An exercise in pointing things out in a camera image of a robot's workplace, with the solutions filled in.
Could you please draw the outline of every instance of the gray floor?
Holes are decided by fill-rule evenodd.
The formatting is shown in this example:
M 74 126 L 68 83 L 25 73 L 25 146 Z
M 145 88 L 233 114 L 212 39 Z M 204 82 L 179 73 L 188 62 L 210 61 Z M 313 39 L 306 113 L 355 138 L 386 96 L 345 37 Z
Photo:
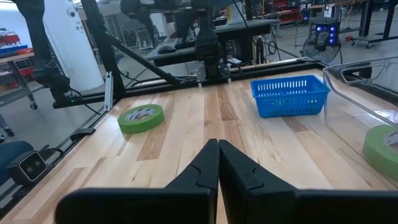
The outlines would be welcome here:
M 373 13 L 370 33 L 383 31 L 386 16 L 387 11 Z M 392 24 L 391 35 L 398 35 L 396 17 L 397 13 L 395 14 Z M 356 27 L 359 25 L 359 20 L 359 14 L 347 17 L 341 26 Z M 303 27 L 299 26 L 297 28 L 297 45 L 302 45 L 308 37 L 308 25 Z M 277 39 L 277 43 L 281 49 L 280 56 L 282 60 L 293 58 L 292 55 L 300 55 L 302 46 L 294 47 L 295 30 L 295 26 L 287 26 L 282 27 L 279 31 L 279 35 L 281 35 L 282 38 Z M 344 42 L 344 36 L 356 36 L 357 34 L 357 32 L 352 32 L 340 35 L 340 39 L 343 42 L 341 51 L 343 53 L 344 63 L 398 55 L 398 40 L 374 44 L 370 49 L 365 49 L 365 43 L 357 42 L 356 45 L 351 46 L 349 42 Z M 267 58 L 270 60 L 277 60 L 278 56 L 277 54 L 268 55 Z M 331 65 L 339 63 L 339 56 L 330 62 Z M 182 63 L 162 67 L 162 69 L 176 76 L 184 76 L 188 75 L 190 72 L 195 72 L 200 66 L 200 62 L 189 62 L 187 66 Z M 105 73 L 102 65 L 100 65 L 100 68 L 101 71 Z M 142 65 L 127 56 L 120 60 L 119 69 L 129 72 L 131 78 L 136 78 L 139 75 L 137 77 L 138 80 L 157 77 L 154 73 L 146 70 Z M 123 82 L 127 85 L 131 81 L 127 78 L 123 78 Z M 91 90 L 91 92 L 103 90 L 104 86 L 101 86 L 100 88 Z M 20 99 L 0 108 L 0 113 L 5 117 L 9 126 L 16 134 L 14 137 L 6 138 L 6 142 L 27 141 L 36 149 L 40 149 L 46 144 L 49 144 L 51 147 L 57 147 L 60 143 L 64 143 L 63 146 L 66 147 L 68 145 L 66 139 L 74 130 L 82 125 L 83 127 L 87 126 L 98 117 L 85 106 L 75 106 L 57 110 L 53 109 L 53 99 L 48 89 L 36 92 L 34 97 L 39 106 L 37 110 L 29 108 L 29 100 L 27 98 Z M 95 103 L 90 106 L 95 110 L 99 110 L 103 106 L 103 103 Z

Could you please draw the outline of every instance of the roll of tape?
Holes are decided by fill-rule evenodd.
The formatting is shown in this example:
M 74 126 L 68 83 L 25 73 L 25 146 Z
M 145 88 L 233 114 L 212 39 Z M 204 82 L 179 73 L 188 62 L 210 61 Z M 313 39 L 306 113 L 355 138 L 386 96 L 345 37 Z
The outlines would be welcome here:
M 124 112 L 119 118 L 120 130 L 126 134 L 148 131 L 164 120 L 163 109 L 159 105 L 142 105 Z
M 390 125 L 371 128 L 366 133 L 363 154 L 383 174 L 398 180 L 398 151 L 390 147 L 398 142 L 398 129 Z

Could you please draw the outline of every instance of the transparent container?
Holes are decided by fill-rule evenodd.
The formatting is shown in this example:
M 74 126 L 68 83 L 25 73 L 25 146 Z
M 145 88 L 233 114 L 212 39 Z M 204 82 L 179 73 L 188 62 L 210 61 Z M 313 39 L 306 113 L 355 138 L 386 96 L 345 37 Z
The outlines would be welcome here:
M 359 154 L 371 128 L 398 128 L 398 57 L 327 67 L 323 83 L 325 125 Z

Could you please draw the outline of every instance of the floor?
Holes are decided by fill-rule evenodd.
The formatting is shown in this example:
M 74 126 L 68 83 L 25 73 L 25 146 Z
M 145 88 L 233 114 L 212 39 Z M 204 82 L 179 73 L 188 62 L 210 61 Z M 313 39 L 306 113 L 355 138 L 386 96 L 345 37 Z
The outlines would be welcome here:
M 384 28 L 387 11 L 373 13 L 370 33 L 381 32 Z M 392 24 L 392 35 L 398 35 L 397 13 Z M 359 24 L 360 15 L 353 15 L 344 19 L 342 27 L 356 27 Z M 295 26 L 285 26 L 279 31 L 281 38 L 277 39 L 280 48 L 281 59 L 294 58 L 300 55 L 302 46 L 294 47 Z M 297 27 L 297 45 L 305 42 L 308 34 L 308 25 Z M 346 35 L 357 35 L 357 32 L 341 34 L 340 39 L 343 40 Z M 343 61 L 355 62 L 359 60 L 367 60 L 372 58 L 396 56 L 398 52 L 398 40 L 390 40 L 374 44 L 370 49 L 365 49 L 366 44 L 357 42 L 351 46 L 349 42 L 343 42 L 341 51 L 343 53 Z M 277 54 L 268 55 L 267 59 L 277 60 Z M 337 56 L 330 64 L 340 63 Z M 170 72 L 175 76 L 184 76 L 188 73 L 195 73 L 195 70 L 201 66 L 200 62 L 189 62 L 187 64 L 178 64 L 162 67 L 166 72 Z M 138 80 L 157 77 L 151 71 L 146 70 L 142 65 L 129 57 L 124 57 L 119 62 L 119 68 L 122 71 L 129 72 L 129 76 Z M 130 80 L 123 77 L 123 82 L 127 86 Z M 103 91 L 104 86 L 93 91 Z M 14 137 L 7 137 L 6 142 L 27 141 L 31 143 L 35 149 L 40 149 L 46 144 L 50 147 L 65 147 L 68 145 L 68 137 L 77 128 L 88 126 L 95 118 L 91 110 L 85 106 L 75 106 L 71 108 L 53 109 L 53 99 L 48 89 L 40 90 L 34 93 L 39 108 L 32 110 L 29 108 L 29 100 L 27 98 L 15 101 L 5 107 L 0 108 L 0 113 L 5 117 L 9 126 L 14 130 Z M 103 103 L 94 103 L 89 105 L 94 110 L 100 110 Z
M 306 74 L 322 78 L 318 69 L 278 77 Z M 331 81 L 340 92 L 372 110 L 394 107 L 334 78 Z M 165 187 L 211 138 L 226 139 L 299 189 L 397 190 L 397 181 L 376 171 L 363 158 L 364 133 L 381 121 L 355 117 L 361 108 L 331 92 L 328 101 L 338 105 L 327 109 L 337 115 L 332 129 L 349 129 L 345 134 L 350 141 L 345 141 L 325 126 L 323 112 L 259 119 L 251 95 L 250 80 L 243 80 L 121 100 L 97 125 L 97 132 L 81 141 L 0 224 L 54 223 L 59 200 L 76 189 Z M 148 103 L 163 107 L 164 122 L 143 133 L 120 132 L 116 122 L 119 115 Z M 217 224 L 226 222 L 219 190 Z

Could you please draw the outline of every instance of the desk fan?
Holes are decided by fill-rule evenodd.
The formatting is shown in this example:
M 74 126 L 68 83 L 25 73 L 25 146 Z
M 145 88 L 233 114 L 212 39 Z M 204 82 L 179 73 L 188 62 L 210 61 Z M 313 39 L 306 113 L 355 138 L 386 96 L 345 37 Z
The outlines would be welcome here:
M 329 63 L 340 53 L 340 59 L 343 63 L 338 29 L 339 24 L 336 23 L 317 24 L 316 31 L 305 41 L 303 50 L 300 51 L 302 56 Z

